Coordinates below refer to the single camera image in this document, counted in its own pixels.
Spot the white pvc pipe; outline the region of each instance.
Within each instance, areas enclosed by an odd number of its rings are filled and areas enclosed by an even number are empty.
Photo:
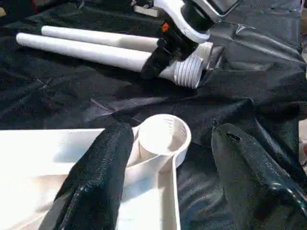
[[[74,58],[98,62],[114,67],[140,72],[151,53],[92,43],[71,41],[53,37],[19,33],[16,41],[22,46],[41,49]],[[197,88],[203,60],[197,56],[189,57],[184,62],[175,62],[166,68],[160,77],[173,81],[177,85]]]
[[[157,48],[158,38],[135,36],[129,34],[116,34],[92,30],[80,30],[65,27],[43,26],[42,35],[68,40],[95,43],[106,46],[114,46],[125,49],[135,49],[152,53]],[[213,49],[213,43],[200,44],[194,54],[204,60],[204,67],[207,68]]]

